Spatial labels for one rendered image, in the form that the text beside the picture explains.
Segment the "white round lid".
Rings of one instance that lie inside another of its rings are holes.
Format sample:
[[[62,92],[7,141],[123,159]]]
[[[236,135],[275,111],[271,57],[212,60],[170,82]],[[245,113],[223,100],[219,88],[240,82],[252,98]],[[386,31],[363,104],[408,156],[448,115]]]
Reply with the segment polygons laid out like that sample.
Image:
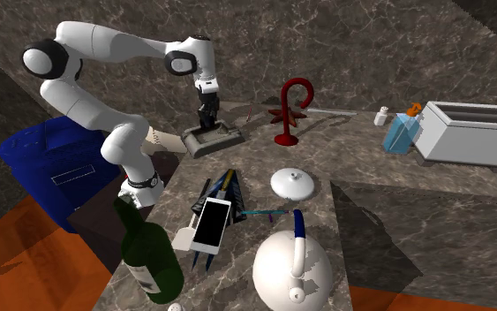
[[[270,179],[270,185],[279,197],[291,201],[303,201],[314,191],[313,178],[296,168],[283,168],[276,171]]]

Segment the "thin black stick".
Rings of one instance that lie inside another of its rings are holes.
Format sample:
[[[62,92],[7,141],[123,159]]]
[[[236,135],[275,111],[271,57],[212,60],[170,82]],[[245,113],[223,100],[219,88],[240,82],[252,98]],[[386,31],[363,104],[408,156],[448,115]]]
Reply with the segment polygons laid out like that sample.
[[[209,188],[209,186],[211,184],[211,180],[212,180],[211,178],[207,178],[207,180],[202,188],[202,191],[200,192],[199,202],[203,202],[206,199],[207,189]]]

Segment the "white spatula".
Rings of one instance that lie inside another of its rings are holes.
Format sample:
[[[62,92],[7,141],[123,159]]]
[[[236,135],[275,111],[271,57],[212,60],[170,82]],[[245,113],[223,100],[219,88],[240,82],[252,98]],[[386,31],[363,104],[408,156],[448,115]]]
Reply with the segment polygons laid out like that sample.
[[[190,223],[186,227],[183,227],[177,231],[175,238],[171,242],[174,250],[189,251],[191,249],[192,239],[195,232],[194,223],[197,219],[198,216],[193,214]]]

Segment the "long grey rod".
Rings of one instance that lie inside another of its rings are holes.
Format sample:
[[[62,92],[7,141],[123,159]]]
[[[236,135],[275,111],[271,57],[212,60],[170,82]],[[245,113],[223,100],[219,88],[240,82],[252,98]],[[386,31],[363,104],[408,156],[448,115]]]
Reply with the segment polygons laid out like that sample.
[[[339,111],[339,110],[321,110],[321,109],[307,109],[307,112],[311,113],[327,113],[327,114],[332,114],[332,115],[338,115],[338,116],[356,116],[356,112],[349,112],[349,111]]]

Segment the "red hook stand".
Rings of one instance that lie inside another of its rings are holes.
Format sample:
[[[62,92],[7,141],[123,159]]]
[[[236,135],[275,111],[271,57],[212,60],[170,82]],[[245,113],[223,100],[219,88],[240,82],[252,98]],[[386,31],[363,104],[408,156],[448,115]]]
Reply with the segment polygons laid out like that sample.
[[[288,105],[288,92],[291,87],[295,85],[301,85],[305,88],[307,96],[302,101],[300,108],[303,110],[307,108],[310,103],[313,101],[314,90],[312,83],[304,78],[293,78],[288,80],[283,86],[281,90],[281,105],[283,114],[287,115],[287,110],[289,108]],[[295,146],[298,143],[298,138],[290,133],[290,125],[283,121],[283,133],[275,136],[275,142],[282,146]]]

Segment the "green wine bottle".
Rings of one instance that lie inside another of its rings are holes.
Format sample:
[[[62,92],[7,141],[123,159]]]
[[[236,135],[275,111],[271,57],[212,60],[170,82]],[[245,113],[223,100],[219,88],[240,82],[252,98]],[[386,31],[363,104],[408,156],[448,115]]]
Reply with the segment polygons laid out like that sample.
[[[116,198],[113,208],[126,229],[121,242],[124,264],[150,300],[170,303],[183,290],[184,274],[167,232],[146,222],[127,194]]]

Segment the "dark robot stand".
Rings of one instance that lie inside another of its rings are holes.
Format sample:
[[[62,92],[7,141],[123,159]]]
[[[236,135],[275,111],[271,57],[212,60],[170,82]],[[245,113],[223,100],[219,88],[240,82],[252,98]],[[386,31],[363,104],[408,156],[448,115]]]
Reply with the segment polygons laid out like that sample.
[[[164,186],[169,183],[184,155],[168,151],[151,155]],[[125,235],[125,228],[113,209],[113,201],[126,179],[124,170],[120,166],[118,169],[120,174],[116,178],[67,218],[111,275],[122,261],[121,241]]]

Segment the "blue soap dispenser orange pump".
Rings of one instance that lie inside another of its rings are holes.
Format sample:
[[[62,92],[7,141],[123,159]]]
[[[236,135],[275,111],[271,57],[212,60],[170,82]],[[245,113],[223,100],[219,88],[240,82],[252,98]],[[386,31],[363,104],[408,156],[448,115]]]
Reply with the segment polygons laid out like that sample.
[[[385,152],[406,155],[413,144],[419,130],[418,113],[422,110],[418,102],[414,102],[404,113],[397,113],[382,142]]]

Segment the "grey tray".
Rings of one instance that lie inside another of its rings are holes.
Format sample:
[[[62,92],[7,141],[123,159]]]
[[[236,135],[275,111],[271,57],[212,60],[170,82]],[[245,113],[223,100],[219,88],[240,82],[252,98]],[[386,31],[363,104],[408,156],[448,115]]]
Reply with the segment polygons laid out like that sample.
[[[224,120],[217,120],[212,128],[202,129],[195,126],[186,129],[181,135],[181,140],[193,158],[245,142],[239,129]]]

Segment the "dark red star figure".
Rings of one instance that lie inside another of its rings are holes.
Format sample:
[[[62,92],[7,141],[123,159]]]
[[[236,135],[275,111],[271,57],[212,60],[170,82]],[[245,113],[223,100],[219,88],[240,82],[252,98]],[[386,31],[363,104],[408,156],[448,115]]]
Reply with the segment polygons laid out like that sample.
[[[282,109],[268,110],[267,112],[274,116],[273,119],[270,121],[271,124],[276,124],[285,121],[289,125],[297,127],[298,119],[307,118],[306,114],[299,111],[294,111],[291,108],[288,108],[286,117],[283,114]]]

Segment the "white toaster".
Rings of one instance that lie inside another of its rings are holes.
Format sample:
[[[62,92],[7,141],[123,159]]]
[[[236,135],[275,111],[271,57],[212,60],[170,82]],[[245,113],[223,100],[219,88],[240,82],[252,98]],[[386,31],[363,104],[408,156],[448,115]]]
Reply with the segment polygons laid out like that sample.
[[[419,165],[468,164],[497,173],[497,105],[428,102],[418,122]]]

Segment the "blue bin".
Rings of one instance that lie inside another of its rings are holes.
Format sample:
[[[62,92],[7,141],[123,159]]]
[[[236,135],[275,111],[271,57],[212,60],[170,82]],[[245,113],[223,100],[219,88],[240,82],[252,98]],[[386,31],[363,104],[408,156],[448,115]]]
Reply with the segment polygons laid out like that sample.
[[[0,157],[48,216],[74,233],[67,218],[120,174],[102,157],[104,141],[99,130],[52,118],[6,139]]]

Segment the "white smartphone black screen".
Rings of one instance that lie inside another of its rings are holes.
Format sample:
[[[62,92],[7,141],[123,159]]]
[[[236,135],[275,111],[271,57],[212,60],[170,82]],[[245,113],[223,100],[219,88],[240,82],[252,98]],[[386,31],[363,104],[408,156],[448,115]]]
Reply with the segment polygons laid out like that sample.
[[[223,232],[230,217],[231,202],[206,198],[195,232],[191,250],[218,254]]]

